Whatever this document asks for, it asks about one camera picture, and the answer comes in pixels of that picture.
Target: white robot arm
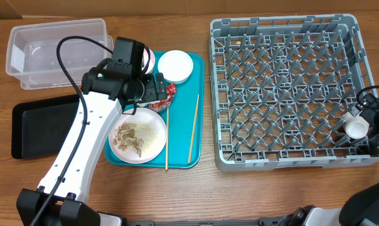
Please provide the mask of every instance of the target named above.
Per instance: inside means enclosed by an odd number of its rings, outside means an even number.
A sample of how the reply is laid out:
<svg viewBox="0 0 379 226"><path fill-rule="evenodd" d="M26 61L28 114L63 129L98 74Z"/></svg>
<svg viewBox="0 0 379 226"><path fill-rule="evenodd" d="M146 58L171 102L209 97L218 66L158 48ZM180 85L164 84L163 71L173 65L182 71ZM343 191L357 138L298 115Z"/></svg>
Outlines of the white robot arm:
<svg viewBox="0 0 379 226"><path fill-rule="evenodd" d="M99 156L104 148L107 136L122 113L118 100L109 100L106 94L89 92L83 96L88 108L88 119L85 132L75 156L68 167L63 183L58 187L55 196L67 197L75 194L75 200L87 203L90 182ZM80 102L77 115L70 132L49 172L40 181L38 189L49 194L57 177L64 168L71 150L77 141L83 121L83 107Z"/></svg>

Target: white plate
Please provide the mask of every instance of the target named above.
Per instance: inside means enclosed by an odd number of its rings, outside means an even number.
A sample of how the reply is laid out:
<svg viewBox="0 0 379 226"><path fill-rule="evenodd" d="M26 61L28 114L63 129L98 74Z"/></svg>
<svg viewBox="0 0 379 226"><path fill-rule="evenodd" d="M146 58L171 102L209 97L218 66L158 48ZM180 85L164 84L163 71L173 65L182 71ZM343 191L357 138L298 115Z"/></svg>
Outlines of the white plate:
<svg viewBox="0 0 379 226"><path fill-rule="evenodd" d="M157 69L169 83L180 84L187 80L194 69L191 57L180 50L172 50L163 54L157 63Z"/></svg>
<svg viewBox="0 0 379 226"><path fill-rule="evenodd" d="M133 110L134 109L126 110L124 113L130 114ZM146 129L145 131L147 131L147 134L145 136L141 136L138 133L135 135L135 137L138 135L138 138L144 140L141 157L135 153L133 148L128 147L127 150L123 151L121 149L118 149L119 142L117 142L117 145L113 145L114 130L118 129L119 126L124 122L137 123L137 129L134 128L136 133L137 131L143 131L141 129L138 129L139 127L142 127ZM166 145L166 140L167 128L162 117L160 117L160 115L153 110L141 107L137 108L137 112L133 116L124 114L121 115L120 119L114 124L109 134L109 144L113 153L119 159L131 164L146 163L154 159L163 150L164 146Z"/></svg>

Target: blue cafeteria tray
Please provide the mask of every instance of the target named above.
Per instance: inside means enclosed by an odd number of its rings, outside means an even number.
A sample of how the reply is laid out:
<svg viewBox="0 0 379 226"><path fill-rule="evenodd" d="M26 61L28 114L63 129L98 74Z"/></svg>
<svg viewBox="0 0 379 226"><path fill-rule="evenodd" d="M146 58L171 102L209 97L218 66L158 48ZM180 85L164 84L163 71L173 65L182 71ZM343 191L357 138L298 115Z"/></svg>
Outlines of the blue cafeteria tray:
<svg viewBox="0 0 379 226"><path fill-rule="evenodd" d="M165 52L154 51L156 64L153 74L157 73L157 63ZM202 120L203 120L203 87L205 79L205 63L202 57L195 53L189 53L194 62L194 69L187 81L177 84L177 94L170 105L170 125L169 125L169 168L192 168L201 158L202 141ZM191 134L194 122L196 98L200 95L198 106L198 116L194 133L194 143L191 155L191 163L188 164L188 154L190 151ZM166 122L166 110L159 112ZM153 160L142 164L130 164L120 160L110 148L109 139L105 145L105 155L112 164L119 166L151 166L165 167L166 148Z"/></svg>

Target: wood grain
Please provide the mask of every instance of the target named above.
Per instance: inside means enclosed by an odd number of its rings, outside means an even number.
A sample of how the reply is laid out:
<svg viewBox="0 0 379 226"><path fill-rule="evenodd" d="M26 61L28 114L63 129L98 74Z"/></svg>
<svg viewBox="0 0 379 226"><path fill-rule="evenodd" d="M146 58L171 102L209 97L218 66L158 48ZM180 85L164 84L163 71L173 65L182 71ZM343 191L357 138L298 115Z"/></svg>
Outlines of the wood grain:
<svg viewBox="0 0 379 226"><path fill-rule="evenodd" d="M379 10L379 0L7 0L26 16L134 16Z"/></svg>
<svg viewBox="0 0 379 226"><path fill-rule="evenodd" d="M379 84L379 11L353 13ZM96 167L88 204L95 210L131 220L228 220L281 216L314 204L341 207L354 193L379 182L379 163L364 168L286 169L223 173L213 154L211 88L208 73L210 21L215 18L273 16L277 13L208 16L132 16L104 18L114 37L146 43L152 50L183 50L205 61L205 101L200 162L192 169L121 167L104 154ZM23 90L4 71L8 37L14 26L63 19L0 20L0 225L21 225L15 207L22 188L35 189L55 156L16 160L11 157L11 113L21 102L73 94L73 89Z"/></svg>
<svg viewBox="0 0 379 226"><path fill-rule="evenodd" d="M0 19L21 19L22 16L8 0L0 0Z"/></svg>

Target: dish rack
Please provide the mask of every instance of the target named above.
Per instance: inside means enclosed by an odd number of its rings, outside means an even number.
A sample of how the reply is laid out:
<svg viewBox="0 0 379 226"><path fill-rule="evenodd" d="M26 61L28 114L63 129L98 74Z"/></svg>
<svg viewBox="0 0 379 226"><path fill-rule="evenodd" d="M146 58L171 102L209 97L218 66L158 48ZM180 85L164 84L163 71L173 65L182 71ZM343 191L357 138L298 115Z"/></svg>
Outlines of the dish rack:
<svg viewBox="0 0 379 226"><path fill-rule="evenodd" d="M379 161L367 137L342 131L356 93L374 84L354 16L215 19L210 32L219 170Z"/></svg>

